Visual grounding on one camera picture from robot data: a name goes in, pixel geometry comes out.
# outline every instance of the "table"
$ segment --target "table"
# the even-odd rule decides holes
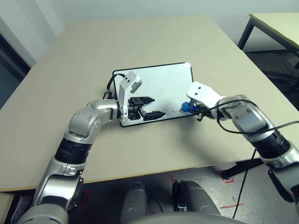
[[[207,16],[70,24],[0,110],[0,191],[34,189],[72,115],[102,97],[113,70],[189,61],[193,78],[223,96],[245,94],[276,125],[298,111]],[[225,127],[235,130],[231,121]],[[299,147],[298,126],[281,129]],[[203,167],[251,157],[240,135],[190,116],[145,125],[103,126],[85,182]]]
[[[257,27],[299,56],[299,13],[252,13],[238,43],[243,49],[251,31]]]

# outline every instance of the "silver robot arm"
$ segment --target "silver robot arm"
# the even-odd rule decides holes
[[[153,102],[150,97],[128,98],[142,84],[133,72],[120,83],[119,101],[96,100],[78,110],[72,117],[64,137],[51,158],[35,191],[31,208],[20,218],[19,224],[68,223],[67,212],[77,206],[83,187],[80,175],[86,165],[88,152],[101,127],[116,120],[152,120],[165,115],[160,111],[146,113],[142,106]]]
[[[236,128],[243,132],[245,139],[256,148],[261,160],[268,166],[268,174],[279,194],[288,202],[294,202],[299,214],[299,150],[278,130],[267,116],[244,95],[223,97],[209,86],[193,82],[187,96],[191,105],[199,104],[203,116],[211,119],[232,119]]]

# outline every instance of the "red tape mark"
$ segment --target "red tape mark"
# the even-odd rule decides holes
[[[235,182],[234,178],[231,180],[222,179],[222,181],[223,181],[223,183],[234,183]]]
[[[84,193],[86,193],[88,195],[87,201],[80,202],[78,204],[78,206],[84,206],[84,205],[89,205],[90,204],[90,198],[91,198],[91,195],[93,194],[93,191],[92,190],[85,190]]]
[[[228,206],[223,206],[223,207],[220,207],[220,209],[229,209],[229,208],[233,208],[233,207],[237,207],[236,204],[233,204],[233,205],[228,205]]]

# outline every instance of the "cable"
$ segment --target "cable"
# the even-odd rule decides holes
[[[247,103],[251,103],[253,106],[256,106],[258,107],[255,103],[253,103],[252,101],[248,100],[248,99],[234,99],[234,100],[231,100],[231,101],[228,101],[228,102],[225,102],[225,103],[222,103],[222,104],[219,104],[219,105],[216,105],[214,107],[211,107],[209,109],[205,109],[205,110],[202,110],[202,111],[193,111],[193,113],[195,114],[200,114],[200,113],[206,113],[206,112],[210,112],[211,110],[214,110],[214,109],[218,109],[219,107],[223,106],[223,105],[227,105],[227,104],[230,104],[230,103],[235,103],[235,102],[247,102]]]
[[[108,84],[107,84],[107,91],[104,93],[103,99],[105,99],[106,94],[108,93],[108,98],[107,99],[115,99],[115,96],[113,96],[113,93],[110,91],[110,87],[111,87],[111,83],[113,82],[113,80],[115,79],[116,76],[121,76],[121,77],[125,77],[124,74],[121,73],[117,73],[117,74],[113,74],[112,77],[110,78]]]
[[[109,95],[110,95],[110,93],[109,93],[108,91],[106,91],[106,92],[104,93],[104,95],[103,95],[103,98],[102,98],[102,99],[105,99],[105,96],[106,96],[106,94],[108,94],[108,98],[109,98]]]
[[[159,201],[158,201],[157,199],[155,199],[154,197],[150,197],[149,199],[153,199],[154,201],[156,201],[157,204],[158,204],[159,207],[160,207],[161,212],[163,212],[162,206],[160,205],[160,203],[159,203]]]
[[[240,193],[239,193],[239,197],[238,197],[238,202],[237,202],[237,205],[235,207],[235,212],[234,212],[233,218],[235,218],[235,214],[237,213],[237,210],[238,210],[238,207],[239,207],[240,198],[241,198],[241,194],[242,194],[242,190],[243,190],[244,183],[245,183],[245,180],[246,180],[246,176],[247,176],[248,170],[251,167],[251,164],[252,164],[252,161],[253,161],[253,158],[254,158],[255,155],[256,155],[256,149],[253,151],[252,157],[250,159],[250,163],[249,163],[249,165],[248,165],[248,167],[247,167],[247,169],[245,171],[244,178],[243,178],[242,185],[241,185],[241,189],[240,189]]]
[[[255,103],[253,103],[250,100],[247,100],[247,99],[235,99],[235,100],[231,100],[231,101],[228,101],[228,102],[225,102],[225,103],[222,103],[222,104],[216,105],[214,107],[211,107],[209,109],[205,109],[205,110],[201,110],[201,111],[191,111],[192,105],[190,105],[189,106],[189,112],[199,115],[201,113],[205,114],[205,113],[210,112],[211,110],[214,110],[214,109],[217,109],[219,111],[219,107],[221,107],[223,105],[230,104],[230,103],[234,103],[234,102],[247,102],[247,103],[252,104],[253,106],[258,107]],[[264,130],[260,130],[260,131],[255,131],[255,132],[235,132],[235,131],[228,130],[225,127],[223,127],[222,124],[220,123],[220,117],[219,116],[217,117],[217,123],[219,124],[219,126],[224,131],[229,132],[229,133],[234,133],[234,134],[259,134],[259,133],[265,133],[265,132],[269,132],[269,131],[280,129],[282,127],[286,127],[286,126],[289,126],[289,125],[293,125],[293,124],[299,123],[299,120],[292,121],[292,122],[289,122],[289,123],[286,123],[286,124],[283,124],[283,125],[279,125],[277,127],[268,128],[268,129],[264,129]]]
[[[273,127],[273,128],[269,128],[269,129],[265,129],[265,130],[260,130],[260,131],[256,131],[256,132],[235,132],[235,131],[228,130],[225,127],[222,126],[222,124],[220,123],[219,118],[217,118],[217,123],[219,124],[219,126],[224,131],[227,131],[229,133],[234,133],[234,134],[260,134],[260,133],[265,133],[265,132],[277,130],[277,129],[280,129],[282,127],[286,127],[286,126],[289,126],[289,125],[297,124],[297,123],[299,123],[299,120],[295,120],[295,121],[292,121],[292,122],[289,122],[289,123],[286,123],[286,124],[283,124],[283,125],[279,125],[277,127]]]

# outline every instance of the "white wall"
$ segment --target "white wall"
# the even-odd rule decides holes
[[[253,12],[299,12],[299,0],[3,0],[0,7],[3,21],[35,60],[76,20],[208,14],[238,43]],[[244,50],[282,48],[254,29]]]

